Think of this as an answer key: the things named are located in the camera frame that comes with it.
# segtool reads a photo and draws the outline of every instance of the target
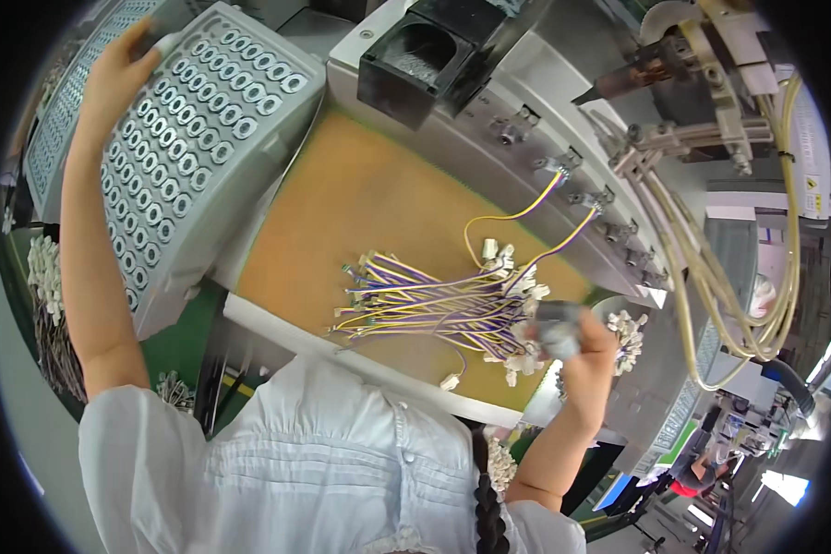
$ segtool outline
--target brown table surface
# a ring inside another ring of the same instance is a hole
[[[268,210],[235,292],[322,336],[342,321],[333,308],[350,303],[344,288],[353,280],[341,270],[345,263],[356,269],[361,255],[376,250],[441,279],[465,277],[476,268],[462,229],[471,218],[490,215],[503,214],[391,139],[329,112]],[[477,222],[469,233],[478,255],[484,238],[513,244],[517,263],[548,249],[516,222]],[[560,256],[543,260],[536,278],[551,288],[550,298],[581,301],[590,288]],[[433,384],[462,367],[450,346],[432,337],[376,339],[357,352]],[[509,387],[501,363],[463,354],[468,370],[454,392],[505,408],[523,410],[544,373],[521,375]]]

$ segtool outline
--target shirt sleeve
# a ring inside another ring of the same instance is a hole
[[[585,530],[573,519],[532,500],[518,500],[507,508],[528,554],[585,554]]]
[[[184,546],[184,480],[197,471],[205,439],[197,421],[154,392],[104,391],[83,411],[83,487],[108,552],[168,554]]]

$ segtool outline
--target handheld gray object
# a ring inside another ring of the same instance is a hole
[[[578,314],[581,306],[569,301],[542,301],[536,309],[539,343],[552,358],[566,361],[581,350]]]

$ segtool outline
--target perforated metal panel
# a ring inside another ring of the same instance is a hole
[[[42,221],[58,223],[65,157],[77,124],[89,68],[109,42],[149,12],[166,28],[181,28],[195,15],[183,0],[120,2],[80,47],[56,86],[24,156],[24,174]]]
[[[242,213],[285,169],[324,83],[317,60],[225,4],[183,30],[102,161],[139,338],[178,319]]]

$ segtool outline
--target braided hair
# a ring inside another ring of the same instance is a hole
[[[510,544],[505,537],[505,521],[501,518],[501,506],[489,479],[489,446],[483,436],[483,424],[462,419],[471,431],[474,464],[480,477],[477,480],[476,498],[476,554],[508,554]]]

